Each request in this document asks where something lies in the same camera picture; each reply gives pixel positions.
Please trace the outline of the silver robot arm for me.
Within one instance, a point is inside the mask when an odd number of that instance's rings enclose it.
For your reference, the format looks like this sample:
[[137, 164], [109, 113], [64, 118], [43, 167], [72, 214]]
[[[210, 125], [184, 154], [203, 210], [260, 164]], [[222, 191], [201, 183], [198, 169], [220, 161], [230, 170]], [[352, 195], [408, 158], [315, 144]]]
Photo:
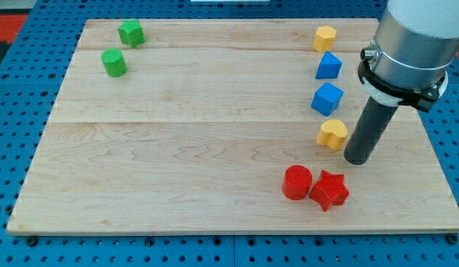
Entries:
[[389, 0], [358, 76], [368, 95], [390, 108], [427, 112], [449, 82], [459, 51], [459, 0]]

